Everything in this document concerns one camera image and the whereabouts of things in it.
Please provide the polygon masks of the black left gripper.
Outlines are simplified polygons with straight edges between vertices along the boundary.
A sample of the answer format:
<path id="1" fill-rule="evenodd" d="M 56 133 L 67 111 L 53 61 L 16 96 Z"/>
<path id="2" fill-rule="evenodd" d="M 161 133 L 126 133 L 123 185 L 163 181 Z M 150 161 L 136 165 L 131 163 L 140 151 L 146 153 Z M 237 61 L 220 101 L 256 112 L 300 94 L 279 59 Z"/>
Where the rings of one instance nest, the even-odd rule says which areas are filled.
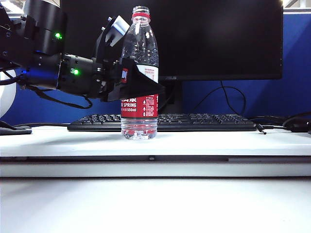
<path id="1" fill-rule="evenodd" d="M 137 63 L 122 58 L 109 63 L 93 57 L 93 98 L 104 102 L 160 94 L 165 87 L 139 71 Z"/>

